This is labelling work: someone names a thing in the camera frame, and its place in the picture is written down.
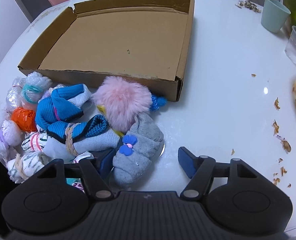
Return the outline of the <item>blue ribbed sock bundle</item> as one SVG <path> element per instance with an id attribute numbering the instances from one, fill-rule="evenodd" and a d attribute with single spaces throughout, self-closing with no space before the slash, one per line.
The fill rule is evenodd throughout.
<path id="1" fill-rule="evenodd" d="M 37 106 L 35 123 L 46 130 L 57 121 L 74 121 L 81 118 L 84 109 L 91 105 L 91 92 L 83 84 L 54 89 L 51 95 L 42 99 Z"/>

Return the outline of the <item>small orange plastic bag ball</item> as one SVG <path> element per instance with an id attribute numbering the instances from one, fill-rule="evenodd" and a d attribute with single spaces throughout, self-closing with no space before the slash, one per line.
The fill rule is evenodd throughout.
<path id="1" fill-rule="evenodd" d="M 12 113 L 11 120 L 17 124 L 21 131 L 31 133 L 37 131 L 35 116 L 34 110 L 17 107 Z"/>

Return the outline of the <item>grey sock with blue bow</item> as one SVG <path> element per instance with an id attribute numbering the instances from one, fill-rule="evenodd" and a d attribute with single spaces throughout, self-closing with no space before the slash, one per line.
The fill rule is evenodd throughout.
<path id="1" fill-rule="evenodd" d="M 131 187 L 148 171 L 163 148 L 162 131 L 147 113 L 139 113 L 113 157 L 111 181 L 122 189 Z"/>

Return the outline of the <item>clear plastic bag bundle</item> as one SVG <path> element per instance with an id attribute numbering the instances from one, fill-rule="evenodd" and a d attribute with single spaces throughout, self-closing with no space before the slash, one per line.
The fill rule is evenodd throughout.
<path id="1" fill-rule="evenodd" d="M 6 108 L 9 112 L 13 112 L 17 107 L 22 106 L 21 92 L 25 83 L 26 79 L 23 77 L 16 77 L 13 80 L 6 96 Z"/>

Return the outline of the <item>blue grey sock braided tie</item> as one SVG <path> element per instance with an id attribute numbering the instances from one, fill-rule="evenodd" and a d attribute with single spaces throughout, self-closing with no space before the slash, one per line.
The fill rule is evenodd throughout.
<path id="1" fill-rule="evenodd" d="M 49 125 L 43 152 L 50 159 L 62 159 L 69 163 L 85 152 L 116 148 L 119 140 L 119 135 L 110 128 L 106 118 L 97 114 L 88 122 L 57 121 Z"/>

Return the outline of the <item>white cloth purple fuzzy band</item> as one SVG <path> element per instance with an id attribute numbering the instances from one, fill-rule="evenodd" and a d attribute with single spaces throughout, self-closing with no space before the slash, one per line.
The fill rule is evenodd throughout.
<path id="1" fill-rule="evenodd" d="M 12 120 L 5 120 L 0 129 L 0 156 L 7 158 L 10 151 L 21 144 L 23 133 Z"/>

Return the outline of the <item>mint green cup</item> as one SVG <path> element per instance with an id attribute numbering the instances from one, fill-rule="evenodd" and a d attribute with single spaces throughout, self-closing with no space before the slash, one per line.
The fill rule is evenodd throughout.
<path id="1" fill-rule="evenodd" d="M 261 25 L 272 33 L 278 33 L 291 11 L 278 0 L 265 0 Z"/>

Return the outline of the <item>white striped cloth beige tie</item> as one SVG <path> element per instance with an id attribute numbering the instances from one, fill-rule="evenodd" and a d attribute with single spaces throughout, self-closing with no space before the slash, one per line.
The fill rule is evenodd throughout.
<path id="1" fill-rule="evenodd" d="M 23 156 L 17 154 L 15 159 L 7 163 L 9 178 L 15 183 L 22 183 L 48 163 L 49 158 L 42 152 L 31 152 Z"/>

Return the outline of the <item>pink fluffy pom-pom toy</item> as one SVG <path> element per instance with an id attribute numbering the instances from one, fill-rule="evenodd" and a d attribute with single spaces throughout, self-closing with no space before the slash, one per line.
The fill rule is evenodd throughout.
<path id="1" fill-rule="evenodd" d="M 151 93 L 146 86 L 119 76 L 106 77 L 91 100 L 111 128 L 121 133 L 130 129 L 137 114 L 157 111 L 167 103 L 166 98 Z"/>

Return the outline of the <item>clear bag teal band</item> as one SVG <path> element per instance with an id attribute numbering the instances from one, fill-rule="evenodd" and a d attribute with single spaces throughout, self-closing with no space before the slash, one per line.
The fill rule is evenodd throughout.
<path id="1" fill-rule="evenodd" d="M 38 101 L 44 92 L 50 88 L 52 80 L 38 72 L 32 72 L 26 77 L 21 92 L 21 103 L 24 109 L 36 110 Z"/>

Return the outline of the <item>white cloth pink band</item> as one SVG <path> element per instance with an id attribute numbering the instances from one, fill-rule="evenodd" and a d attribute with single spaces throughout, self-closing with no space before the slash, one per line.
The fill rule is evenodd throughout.
<path id="1" fill-rule="evenodd" d="M 32 132 L 22 142 L 21 147 L 26 152 L 42 152 L 47 143 L 48 135 L 46 132 Z"/>

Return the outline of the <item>brown cardboard box tray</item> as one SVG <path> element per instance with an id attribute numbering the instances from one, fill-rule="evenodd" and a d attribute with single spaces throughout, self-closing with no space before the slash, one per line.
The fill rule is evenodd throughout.
<path id="1" fill-rule="evenodd" d="M 107 76 L 180 98 L 194 0 L 89 0 L 64 9 L 18 65 L 64 84 L 99 87 Z"/>

